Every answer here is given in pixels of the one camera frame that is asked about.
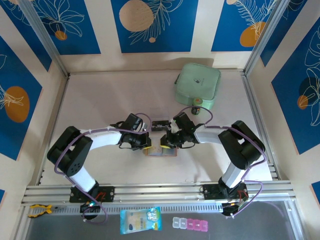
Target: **green lunch box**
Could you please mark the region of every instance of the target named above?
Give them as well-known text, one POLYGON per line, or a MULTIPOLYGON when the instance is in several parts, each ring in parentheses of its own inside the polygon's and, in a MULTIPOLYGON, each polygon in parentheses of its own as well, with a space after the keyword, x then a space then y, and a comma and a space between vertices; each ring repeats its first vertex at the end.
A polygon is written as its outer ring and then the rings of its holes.
POLYGON ((187 63, 174 83, 176 85, 175 100, 192 106, 194 98, 202 98, 202 107, 210 110, 215 104, 220 78, 219 69, 187 63))

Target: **leaf illustration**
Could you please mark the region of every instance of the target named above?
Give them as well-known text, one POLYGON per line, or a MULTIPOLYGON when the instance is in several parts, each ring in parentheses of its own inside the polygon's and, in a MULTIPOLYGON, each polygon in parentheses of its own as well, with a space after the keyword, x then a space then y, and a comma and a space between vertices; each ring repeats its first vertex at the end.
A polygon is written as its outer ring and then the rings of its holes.
POLYGON ((5 65, 6 63, 6 55, 0 54, 0 69, 2 69, 2 67, 5 65))
POLYGON ((179 3, 173 9, 173 2, 176 0, 147 0, 146 4, 149 6, 153 13, 153 23, 146 30, 139 32, 132 32, 129 38, 134 38, 130 45, 143 40, 144 42, 150 38, 157 38, 161 35, 162 31, 166 30, 166 25, 170 26, 170 16, 169 13, 176 10, 184 0, 179 0, 179 3))
POLYGON ((69 22, 73 24, 81 23, 85 19, 85 15, 79 14, 76 11, 65 11, 64 15, 61 17, 61 21, 63 22, 69 22))
POLYGON ((278 0, 270 0, 270 2, 267 4, 266 0, 264 0, 264 3, 262 7, 260 8, 260 19, 259 22, 262 22, 267 16, 269 16, 272 12, 272 10, 275 8, 278 0))
POLYGON ((82 37, 82 31, 75 23, 65 22, 64 25, 67 32, 76 34, 79 37, 82 37))
POLYGON ((235 5, 238 7, 240 16, 248 22, 247 25, 254 26, 258 22, 260 12, 255 0, 237 0, 235 5))
POLYGON ((320 102, 319 99, 311 107, 311 126, 315 127, 320 124, 320 102))

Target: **orange circle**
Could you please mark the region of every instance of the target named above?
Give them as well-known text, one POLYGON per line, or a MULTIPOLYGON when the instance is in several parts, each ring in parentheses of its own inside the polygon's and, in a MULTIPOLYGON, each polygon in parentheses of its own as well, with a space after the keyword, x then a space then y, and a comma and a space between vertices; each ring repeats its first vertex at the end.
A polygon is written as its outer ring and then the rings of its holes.
POLYGON ((237 0, 226 0, 226 3, 229 5, 235 4, 237 0))
POLYGON ((5 93, 4 98, 8 101, 4 106, 7 116, 16 123, 23 123, 27 119, 30 109, 27 92, 22 87, 12 86, 5 93))
POLYGON ((255 25, 247 27, 241 34, 240 44, 243 47, 254 47, 265 25, 264 21, 260 21, 255 25))
POLYGON ((152 9, 141 0, 127 1, 119 11, 119 18, 122 26, 130 32, 144 31, 155 20, 152 9))
POLYGON ((298 98, 298 107, 302 110, 306 109, 308 107, 308 98, 305 95, 301 95, 298 98))
POLYGON ((64 31, 58 30, 58 31, 56 31, 56 32, 54 33, 54 35, 55 35, 55 37, 56 37, 57 39, 59 39, 60 41, 64 41, 64 40, 67 39, 67 34, 66 34, 64 31))

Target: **pink pill organizer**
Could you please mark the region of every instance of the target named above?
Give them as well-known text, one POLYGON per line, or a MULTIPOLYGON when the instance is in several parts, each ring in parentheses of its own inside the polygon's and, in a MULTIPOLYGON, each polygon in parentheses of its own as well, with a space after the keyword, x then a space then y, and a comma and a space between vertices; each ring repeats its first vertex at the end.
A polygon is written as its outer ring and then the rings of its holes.
POLYGON ((201 232, 208 232, 208 221, 174 217, 172 220, 172 226, 175 229, 187 229, 201 232))

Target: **blue snack package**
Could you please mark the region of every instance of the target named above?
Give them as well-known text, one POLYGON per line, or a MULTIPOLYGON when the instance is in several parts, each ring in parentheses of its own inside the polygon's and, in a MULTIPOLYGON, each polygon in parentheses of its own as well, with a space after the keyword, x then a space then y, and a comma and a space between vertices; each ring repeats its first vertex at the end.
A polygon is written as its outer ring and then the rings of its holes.
POLYGON ((162 230, 160 207, 120 212, 120 233, 131 234, 145 230, 162 230))

